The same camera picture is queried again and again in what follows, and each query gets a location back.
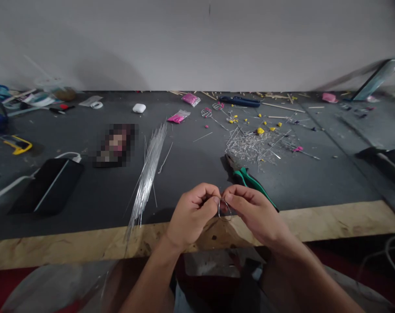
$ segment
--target wooden table edge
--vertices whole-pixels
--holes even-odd
[[[395,233],[395,214],[382,200],[288,210],[280,215],[304,242]],[[0,240],[0,270],[148,256],[168,224],[137,227],[128,245],[126,227]],[[186,252],[259,245],[239,217],[229,222],[214,217]]]

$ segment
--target charging cable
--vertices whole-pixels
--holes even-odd
[[[72,160],[74,162],[80,163],[81,155],[80,155],[80,153],[77,153],[77,152],[65,152],[63,154],[60,154],[59,156],[56,156],[54,159],[59,159],[67,154],[75,154],[76,156],[74,158],[72,158]],[[11,190],[13,187],[15,187],[17,184],[19,184],[21,181],[23,181],[25,179],[35,179],[35,174],[38,171],[39,171],[39,169],[37,169],[35,172],[33,172],[31,176],[21,176],[18,179],[16,179],[13,183],[11,183],[10,185],[8,185],[7,187],[3,188],[0,191],[0,197],[3,196],[5,193],[7,193],[9,190]]]

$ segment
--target blue tool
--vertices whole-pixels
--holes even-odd
[[[261,105],[260,101],[258,100],[253,100],[253,99],[246,99],[242,97],[227,97],[227,96],[222,96],[219,98],[220,102],[224,103],[230,103],[234,105],[240,105],[243,107],[259,107]]]

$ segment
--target green pliers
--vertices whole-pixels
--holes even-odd
[[[259,183],[259,181],[257,181],[254,177],[252,177],[249,173],[248,173],[248,169],[245,167],[241,167],[239,165],[239,163],[235,162],[233,160],[233,158],[229,155],[229,154],[225,154],[225,158],[228,161],[228,164],[231,166],[231,168],[233,169],[233,178],[235,180],[235,182],[238,185],[242,185],[245,187],[249,187],[255,190],[258,190],[259,192],[261,192],[264,196],[266,196],[266,198],[271,202],[271,204],[276,208],[277,212],[279,212],[279,210],[277,209],[277,206],[274,204],[274,202],[270,199],[270,197],[268,196],[267,192],[265,191],[265,189],[261,186],[261,184]]]

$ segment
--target forearm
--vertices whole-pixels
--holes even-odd
[[[291,283],[303,311],[362,312],[361,307],[328,275],[317,257],[297,238],[272,246],[278,266]]]
[[[181,249],[175,247],[164,235],[119,313],[159,311],[181,252]]]

